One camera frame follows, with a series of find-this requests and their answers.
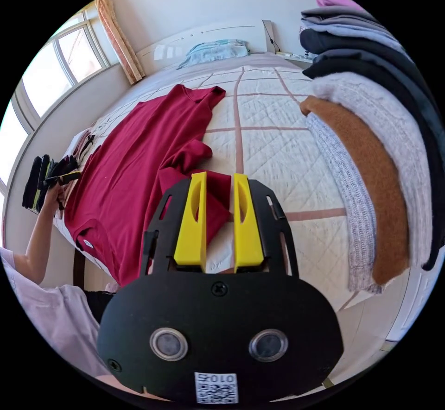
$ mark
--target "pink curtain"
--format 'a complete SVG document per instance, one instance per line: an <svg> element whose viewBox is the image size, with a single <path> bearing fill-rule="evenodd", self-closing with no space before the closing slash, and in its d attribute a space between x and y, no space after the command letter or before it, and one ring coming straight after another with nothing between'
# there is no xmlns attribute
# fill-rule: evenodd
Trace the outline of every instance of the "pink curtain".
<svg viewBox="0 0 445 410"><path fill-rule="evenodd" d="M125 34L119 27L112 1L95 0L94 4L99 13L99 19L101 20L105 33L116 52L130 84L137 83L145 76L145 72Z"/></svg>

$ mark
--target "bedside table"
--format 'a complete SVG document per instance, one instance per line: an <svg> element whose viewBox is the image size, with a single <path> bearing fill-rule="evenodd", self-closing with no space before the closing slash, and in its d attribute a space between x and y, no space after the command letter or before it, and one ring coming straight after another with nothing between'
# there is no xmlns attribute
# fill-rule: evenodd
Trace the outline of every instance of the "bedside table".
<svg viewBox="0 0 445 410"><path fill-rule="evenodd" d="M300 67L301 69L307 69L308 67L312 66L312 60L310 58L305 58L304 56L296 56L296 55L290 55L290 54L276 54L278 57L281 57L285 59L288 63L295 64L296 66Z"/></svg>

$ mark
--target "shirt sleeve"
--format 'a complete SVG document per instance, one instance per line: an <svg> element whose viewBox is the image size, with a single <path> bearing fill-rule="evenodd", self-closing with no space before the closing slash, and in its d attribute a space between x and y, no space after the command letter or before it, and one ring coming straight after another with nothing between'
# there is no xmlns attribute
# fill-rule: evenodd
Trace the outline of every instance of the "shirt sleeve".
<svg viewBox="0 0 445 410"><path fill-rule="evenodd" d="M0 248L0 256L8 265L15 269L14 253L12 251L9 251L9 249Z"/></svg>

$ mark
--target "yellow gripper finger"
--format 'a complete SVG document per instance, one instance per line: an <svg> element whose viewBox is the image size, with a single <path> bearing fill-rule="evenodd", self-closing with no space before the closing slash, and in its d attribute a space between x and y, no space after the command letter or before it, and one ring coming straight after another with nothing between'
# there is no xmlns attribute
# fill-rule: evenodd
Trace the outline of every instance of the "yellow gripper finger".
<svg viewBox="0 0 445 410"><path fill-rule="evenodd" d="M181 266L201 266L206 259L206 193L207 173L191 176L174 259Z"/></svg>
<svg viewBox="0 0 445 410"><path fill-rule="evenodd" d="M260 266L264 260L254 204L246 175L234 174L235 272L238 268Z"/></svg>

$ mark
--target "red t-shirt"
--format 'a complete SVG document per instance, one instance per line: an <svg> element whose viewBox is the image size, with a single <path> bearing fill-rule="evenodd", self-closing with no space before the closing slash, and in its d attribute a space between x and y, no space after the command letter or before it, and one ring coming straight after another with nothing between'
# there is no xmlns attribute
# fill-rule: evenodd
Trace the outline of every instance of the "red t-shirt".
<svg viewBox="0 0 445 410"><path fill-rule="evenodd" d="M168 95L138 103L88 159L65 207L65 225L121 286L139 275L143 232L163 190L212 156L201 140L224 95L219 87L192 90L178 84ZM159 174L167 168L161 186ZM227 193L230 176L223 177ZM211 180L210 186L220 182ZM213 217L208 241L229 217L228 201L222 204L218 195L208 195L207 217Z"/></svg>

